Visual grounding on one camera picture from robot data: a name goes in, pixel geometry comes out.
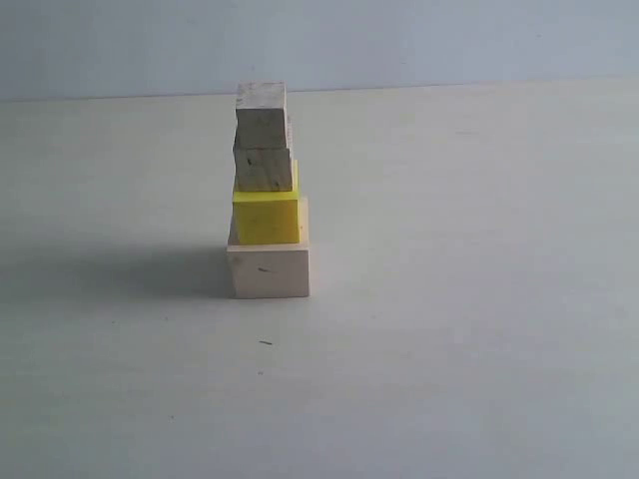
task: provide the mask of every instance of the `wooden cube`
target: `wooden cube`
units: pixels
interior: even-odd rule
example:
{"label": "wooden cube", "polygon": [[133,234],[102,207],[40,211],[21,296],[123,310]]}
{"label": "wooden cube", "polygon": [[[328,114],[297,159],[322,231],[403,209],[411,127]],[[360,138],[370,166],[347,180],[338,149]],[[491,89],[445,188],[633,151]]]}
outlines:
{"label": "wooden cube", "polygon": [[241,245],[231,222],[227,257],[238,298],[296,297],[311,292],[309,203],[300,199],[300,242]]}
{"label": "wooden cube", "polygon": [[240,146],[238,131],[233,145],[236,184],[241,192],[289,192],[293,189],[293,129],[288,119],[286,148]]}
{"label": "wooden cube", "polygon": [[233,218],[240,244],[300,242],[298,164],[290,192],[233,192]]}
{"label": "wooden cube", "polygon": [[279,83],[243,83],[236,99],[241,148],[287,147],[287,90]]}

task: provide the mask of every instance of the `block tower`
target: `block tower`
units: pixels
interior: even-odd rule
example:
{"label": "block tower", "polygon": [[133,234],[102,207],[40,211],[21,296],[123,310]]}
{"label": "block tower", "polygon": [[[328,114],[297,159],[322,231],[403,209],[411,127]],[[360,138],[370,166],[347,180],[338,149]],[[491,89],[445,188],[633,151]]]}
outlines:
{"label": "block tower", "polygon": [[300,195],[284,83],[238,88],[227,256],[236,297],[308,296],[309,202]]}

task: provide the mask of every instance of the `unfinished wood block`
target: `unfinished wood block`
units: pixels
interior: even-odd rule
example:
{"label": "unfinished wood block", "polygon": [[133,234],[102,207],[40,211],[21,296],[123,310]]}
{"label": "unfinished wood block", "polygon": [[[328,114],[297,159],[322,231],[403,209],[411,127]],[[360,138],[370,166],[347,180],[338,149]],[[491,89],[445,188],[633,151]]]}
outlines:
{"label": "unfinished wood block", "polygon": [[287,147],[287,90],[284,82],[240,84],[236,115],[241,148]]}
{"label": "unfinished wood block", "polygon": [[233,218],[240,244],[300,241],[298,165],[289,192],[233,192]]}
{"label": "unfinished wood block", "polygon": [[241,192],[289,192],[293,189],[293,129],[288,120],[286,148],[240,146],[238,131],[233,145],[236,184]]}
{"label": "unfinished wood block", "polygon": [[311,292],[309,203],[299,201],[300,242],[241,245],[231,222],[227,257],[238,298],[296,297]]}

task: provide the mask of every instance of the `white wall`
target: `white wall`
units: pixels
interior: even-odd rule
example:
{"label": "white wall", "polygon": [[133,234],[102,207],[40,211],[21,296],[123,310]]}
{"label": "white wall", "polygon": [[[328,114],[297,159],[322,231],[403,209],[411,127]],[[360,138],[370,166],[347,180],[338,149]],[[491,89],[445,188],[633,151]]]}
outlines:
{"label": "white wall", "polygon": [[637,0],[0,0],[0,99],[639,73]]}

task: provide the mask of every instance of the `table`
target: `table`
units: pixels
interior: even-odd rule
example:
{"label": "table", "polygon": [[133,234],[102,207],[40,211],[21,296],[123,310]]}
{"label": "table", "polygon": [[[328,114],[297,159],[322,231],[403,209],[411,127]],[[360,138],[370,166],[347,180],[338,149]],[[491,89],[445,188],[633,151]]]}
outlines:
{"label": "table", "polygon": [[637,477],[639,79],[290,94],[308,299],[233,101],[0,105],[0,476]]}

